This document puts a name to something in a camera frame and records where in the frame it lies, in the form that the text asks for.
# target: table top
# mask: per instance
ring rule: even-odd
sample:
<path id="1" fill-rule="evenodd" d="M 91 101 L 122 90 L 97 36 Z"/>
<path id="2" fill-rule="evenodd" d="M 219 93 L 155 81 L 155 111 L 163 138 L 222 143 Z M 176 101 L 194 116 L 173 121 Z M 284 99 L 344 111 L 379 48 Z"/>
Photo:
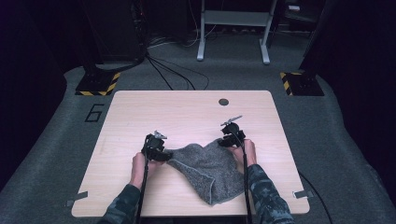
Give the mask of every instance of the table top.
<path id="1" fill-rule="evenodd" d="M 228 100 L 221 105 L 220 99 Z M 141 150 L 147 134 L 167 136 L 164 146 L 201 146 L 223 136 L 220 126 L 235 121 L 256 145 L 258 164 L 273 180 L 293 214 L 309 211 L 290 147 L 269 91 L 117 91 L 106 115 L 75 201 L 74 217 L 101 217 L 129 182 L 132 158 Z M 187 178 L 164 164 L 149 180 L 142 217 L 237 216 L 247 213 L 245 196 L 209 205 L 198 197 Z"/>

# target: small round object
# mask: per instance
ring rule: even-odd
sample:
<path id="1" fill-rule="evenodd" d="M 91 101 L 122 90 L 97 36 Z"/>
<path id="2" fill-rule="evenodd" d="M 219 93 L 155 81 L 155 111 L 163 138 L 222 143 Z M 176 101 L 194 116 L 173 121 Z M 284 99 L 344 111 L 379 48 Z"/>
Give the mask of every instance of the small round object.
<path id="1" fill-rule="evenodd" d="M 219 104 L 220 105 L 228 105 L 230 103 L 227 99 L 221 98 L 219 99 Z"/>

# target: black equipment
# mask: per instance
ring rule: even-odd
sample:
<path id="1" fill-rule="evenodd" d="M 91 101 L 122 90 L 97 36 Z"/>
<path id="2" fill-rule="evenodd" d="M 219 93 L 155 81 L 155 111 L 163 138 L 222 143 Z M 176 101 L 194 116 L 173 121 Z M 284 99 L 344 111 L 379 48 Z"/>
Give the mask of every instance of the black equipment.
<path id="1" fill-rule="evenodd" d="M 154 134 L 146 136 L 145 145 L 143 145 L 142 153 L 149 161 L 169 161 L 172 158 L 172 153 L 163 152 L 163 139 L 166 136 L 161 135 L 157 131 Z"/>
<path id="2" fill-rule="evenodd" d="M 228 121 L 221 124 L 221 126 L 225 125 L 225 127 L 221 131 L 226 134 L 223 136 L 222 140 L 219 140 L 219 145 L 221 145 L 222 147 L 241 147 L 241 143 L 245 139 L 245 134 L 244 131 L 239 130 L 239 126 L 236 123 L 233 123 L 234 120 L 239 118 L 242 118 L 242 116 L 238 116 L 234 119 L 229 119 Z"/>

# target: sleeve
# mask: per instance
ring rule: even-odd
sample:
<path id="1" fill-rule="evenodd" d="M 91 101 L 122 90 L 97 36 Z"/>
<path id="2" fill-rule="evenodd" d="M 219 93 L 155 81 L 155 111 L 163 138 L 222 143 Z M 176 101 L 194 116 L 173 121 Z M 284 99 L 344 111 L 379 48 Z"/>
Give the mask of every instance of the sleeve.
<path id="1" fill-rule="evenodd" d="M 274 183 L 260 165 L 250 165 L 247 168 L 247 174 L 247 183 L 253 197 L 259 223 L 294 223 L 288 204 L 279 196 Z"/>
<path id="2" fill-rule="evenodd" d="M 107 208 L 98 224 L 132 224 L 140 199 L 140 190 L 133 185 L 126 185 L 122 192 Z"/>

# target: gray towel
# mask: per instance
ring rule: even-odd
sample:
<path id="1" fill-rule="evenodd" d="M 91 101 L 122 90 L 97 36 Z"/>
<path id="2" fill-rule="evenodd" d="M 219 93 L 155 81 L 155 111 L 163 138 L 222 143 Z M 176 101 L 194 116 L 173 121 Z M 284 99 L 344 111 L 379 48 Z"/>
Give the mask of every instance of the gray towel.
<path id="1" fill-rule="evenodd" d="M 173 153 L 167 163 L 179 170 L 208 204 L 227 202 L 244 192 L 244 176 L 236 170 L 233 153 L 219 139 L 201 147 L 189 144 Z"/>

